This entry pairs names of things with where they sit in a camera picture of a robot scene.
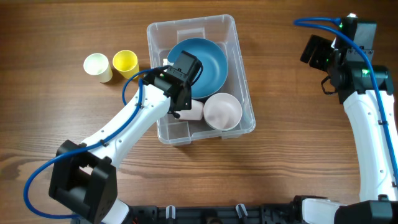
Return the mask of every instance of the blue plate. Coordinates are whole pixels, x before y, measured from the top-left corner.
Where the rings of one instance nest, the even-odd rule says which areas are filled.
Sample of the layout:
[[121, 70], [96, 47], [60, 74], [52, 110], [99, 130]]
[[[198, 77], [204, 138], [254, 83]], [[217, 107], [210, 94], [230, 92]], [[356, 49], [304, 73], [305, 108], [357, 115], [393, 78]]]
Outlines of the blue plate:
[[228, 64], [223, 51], [210, 40], [191, 38], [174, 46], [167, 60], [174, 63], [183, 50], [196, 56], [203, 65], [199, 80], [192, 86], [192, 98], [206, 98], [216, 93], [228, 75]]

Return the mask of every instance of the wood grain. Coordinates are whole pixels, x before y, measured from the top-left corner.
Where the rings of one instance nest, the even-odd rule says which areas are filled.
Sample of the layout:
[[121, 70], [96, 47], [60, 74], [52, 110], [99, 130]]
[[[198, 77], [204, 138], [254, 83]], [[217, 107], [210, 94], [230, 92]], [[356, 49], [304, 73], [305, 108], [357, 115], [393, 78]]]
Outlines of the wood grain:
[[[145, 133], [118, 172], [119, 197], [131, 205], [254, 205], [294, 195], [355, 203], [359, 168], [353, 133], [337, 96], [320, 88], [324, 73], [299, 58], [310, 34], [294, 27], [308, 16], [354, 11], [378, 23], [374, 64], [390, 68], [398, 86], [395, 1], [161, 1], [0, 5], [0, 223], [68, 223], [25, 208], [28, 176], [66, 139], [80, 142], [122, 107], [124, 79], [109, 84], [85, 74], [93, 52], [112, 58], [135, 51], [149, 67], [152, 22], [230, 14], [235, 18], [256, 129], [237, 139], [204, 139], [172, 147]], [[129, 87], [128, 94], [137, 89]], [[46, 212], [68, 213], [48, 197], [51, 170], [30, 190]]]

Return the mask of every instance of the brown tabletop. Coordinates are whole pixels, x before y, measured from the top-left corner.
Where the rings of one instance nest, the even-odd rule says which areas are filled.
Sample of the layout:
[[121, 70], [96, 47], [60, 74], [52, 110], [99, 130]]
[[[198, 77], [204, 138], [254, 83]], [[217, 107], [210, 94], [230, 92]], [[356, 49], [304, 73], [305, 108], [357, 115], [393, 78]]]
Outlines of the brown tabletop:
[[[146, 28], [152, 22], [230, 14], [236, 21], [257, 126], [240, 138], [159, 142], [153, 125], [118, 172], [119, 198], [130, 205], [205, 206], [283, 203], [319, 195], [359, 200], [353, 133], [337, 96], [325, 96], [325, 73], [299, 58], [311, 34], [299, 17], [355, 12], [377, 21], [373, 64], [389, 67], [398, 86], [398, 2], [163, 1], [0, 6], [0, 223], [68, 223], [28, 211], [28, 176], [66, 139], [80, 142], [122, 107], [125, 79], [101, 84], [83, 70], [91, 53], [109, 59], [137, 54], [149, 68]], [[133, 94], [137, 85], [129, 87]], [[48, 196], [51, 169], [30, 197], [49, 213], [69, 211]]]

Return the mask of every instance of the plastic bin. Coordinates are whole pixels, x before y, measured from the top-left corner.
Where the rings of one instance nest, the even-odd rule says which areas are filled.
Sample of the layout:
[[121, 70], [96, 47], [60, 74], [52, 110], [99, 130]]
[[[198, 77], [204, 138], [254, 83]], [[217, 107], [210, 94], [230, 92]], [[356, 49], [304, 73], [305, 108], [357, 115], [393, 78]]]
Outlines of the plastic bin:
[[242, 105], [241, 122], [230, 131], [218, 131], [205, 120], [184, 121], [167, 114], [157, 121], [157, 134], [164, 144], [190, 144], [194, 140], [222, 137], [236, 138], [256, 127], [248, 83], [244, 72], [241, 49], [234, 18], [230, 15], [210, 16], [179, 21], [155, 22], [147, 28], [150, 65], [162, 66], [170, 50], [179, 42], [201, 37], [213, 41], [228, 60], [228, 77], [218, 92], [234, 95]]

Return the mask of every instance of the black cable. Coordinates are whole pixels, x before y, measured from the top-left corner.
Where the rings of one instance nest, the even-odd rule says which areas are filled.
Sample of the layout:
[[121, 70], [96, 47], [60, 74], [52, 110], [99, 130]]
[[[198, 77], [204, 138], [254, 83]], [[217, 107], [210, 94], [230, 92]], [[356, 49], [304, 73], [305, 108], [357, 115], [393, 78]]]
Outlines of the black cable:
[[195, 81], [192, 82], [192, 85], [191, 85], [191, 86], [193, 86], [193, 85], [198, 81], [198, 79], [200, 78], [200, 75], [201, 75], [201, 73], [203, 72], [203, 65], [201, 65], [200, 68], [201, 68], [201, 70], [200, 70], [200, 73], [199, 73], [199, 75], [198, 75], [198, 78], [196, 78]]

